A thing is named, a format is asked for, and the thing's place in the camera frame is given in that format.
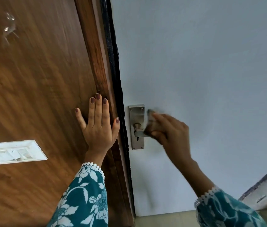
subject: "teal floral sleeve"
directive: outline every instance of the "teal floral sleeve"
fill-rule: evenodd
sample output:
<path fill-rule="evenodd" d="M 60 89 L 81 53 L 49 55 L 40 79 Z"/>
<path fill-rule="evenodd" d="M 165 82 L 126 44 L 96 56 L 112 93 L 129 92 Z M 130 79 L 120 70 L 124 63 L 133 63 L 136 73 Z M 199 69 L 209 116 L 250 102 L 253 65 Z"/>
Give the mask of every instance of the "teal floral sleeve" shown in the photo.
<path fill-rule="evenodd" d="M 97 164 L 84 163 L 62 195 L 47 227 L 108 227 L 104 178 Z"/>
<path fill-rule="evenodd" d="M 267 227 L 256 211 L 218 187 L 200 197 L 195 208 L 201 227 Z"/>

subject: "finger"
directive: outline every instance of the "finger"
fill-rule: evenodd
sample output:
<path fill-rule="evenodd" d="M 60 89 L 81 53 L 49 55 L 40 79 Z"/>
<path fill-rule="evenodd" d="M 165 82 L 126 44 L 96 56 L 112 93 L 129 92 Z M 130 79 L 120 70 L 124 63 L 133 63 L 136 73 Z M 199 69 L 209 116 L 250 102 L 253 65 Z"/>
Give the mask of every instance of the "finger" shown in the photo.
<path fill-rule="evenodd" d="M 109 104 L 106 98 L 103 99 L 103 108 L 102 108 L 102 126 L 110 126 L 110 118 L 109 118 Z"/>
<path fill-rule="evenodd" d="M 96 94 L 95 125 L 102 126 L 102 96 Z"/>
<path fill-rule="evenodd" d="M 176 128 L 182 128 L 182 122 L 177 120 L 176 118 L 167 115 L 167 114 L 162 114 L 163 117 L 165 117 L 174 127 Z"/>
<path fill-rule="evenodd" d="M 161 114 L 153 113 L 153 117 L 161 124 L 161 126 L 166 130 L 166 132 L 171 131 L 174 127 L 173 125 Z"/>
<path fill-rule="evenodd" d="M 88 126 L 93 127 L 95 124 L 95 104 L 96 99 L 91 97 L 89 100 Z"/>
<path fill-rule="evenodd" d="M 75 112 L 76 112 L 76 117 L 77 117 L 77 120 L 79 122 L 79 125 L 80 125 L 82 131 L 84 131 L 86 128 L 86 122 L 84 121 L 84 119 L 82 117 L 82 113 L 81 113 L 79 108 L 75 108 Z"/>
<path fill-rule="evenodd" d="M 119 130 L 120 130 L 120 120 L 119 117 L 117 117 L 113 122 L 112 139 L 111 139 L 113 143 L 116 141 L 116 138 L 118 137 Z"/>
<path fill-rule="evenodd" d="M 153 131 L 151 135 L 163 146 L 167 144 L 167 138 L 164 133 L 160 131 Z"/>

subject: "door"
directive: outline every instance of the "door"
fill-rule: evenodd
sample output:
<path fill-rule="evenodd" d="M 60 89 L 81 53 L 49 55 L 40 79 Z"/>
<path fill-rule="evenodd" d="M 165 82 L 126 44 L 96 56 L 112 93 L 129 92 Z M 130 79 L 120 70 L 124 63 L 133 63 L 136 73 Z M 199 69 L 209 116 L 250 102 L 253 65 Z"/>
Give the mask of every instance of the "door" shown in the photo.
<path fill-rule="evenodd" d="M 159 107 L 187 123 L 192 157 L 239 198 L 267 173 L 267 0 L 111 5 L 128 137 L 129 105 Z M 193 190 L 156 141 L 145 138 L 129 158 L 137 216 L 194 209 Z"/>
<path fill-rule="evenodd" d="M 96 4 L 82 1 L 84 19 L 75 0 L 0 0 L 0 142 L 36 140 L 48 157 L 0 165 L 0 226 L 41 227 L 51 218 L 87 150 L 75 107 L 87 118 L 89 98 L 100 93 L 117 116 L 107 68 L 98 71 L 107 64 Z M 132 226 L 120 139 L 102 165 L 109 226 Z"/>

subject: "left hand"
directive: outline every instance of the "left hand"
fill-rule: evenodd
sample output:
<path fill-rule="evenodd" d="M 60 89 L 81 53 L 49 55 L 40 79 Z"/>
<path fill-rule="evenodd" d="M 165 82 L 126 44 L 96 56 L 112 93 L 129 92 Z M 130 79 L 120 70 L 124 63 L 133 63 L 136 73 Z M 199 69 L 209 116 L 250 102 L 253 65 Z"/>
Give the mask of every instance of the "left hand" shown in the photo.
<path fill-rule="evenodd" d="M 96 94 L 96 98 L 92 97 L 89 100 L 88 124 L 84 121 L 80 109 L 76 108 L 75 111 L 84 138 L 88 144 L 87 157 L 97 156 L 103 161 L 107 151 L 118 137 L 120 130 L 119 118 L 114 119 L 113 127 L 111 128 L 109 103 L 106 98 L 102 99 L 100 94 Z"/>

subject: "right hand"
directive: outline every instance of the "right hand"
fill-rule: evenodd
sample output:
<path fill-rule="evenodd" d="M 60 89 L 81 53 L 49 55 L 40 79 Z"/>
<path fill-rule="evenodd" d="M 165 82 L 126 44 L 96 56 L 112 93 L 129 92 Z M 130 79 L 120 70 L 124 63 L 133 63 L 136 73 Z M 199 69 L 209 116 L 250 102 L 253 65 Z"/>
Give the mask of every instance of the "right hand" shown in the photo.
<path fill-rule="evenodd" d="M 163 145 L 172 163 L 179 169 L 194 162 L 190 154 L 189 127 L 167 114 L 154 113 L 153 117 L 165 131 L 153 131 L 151 135 Z"/>

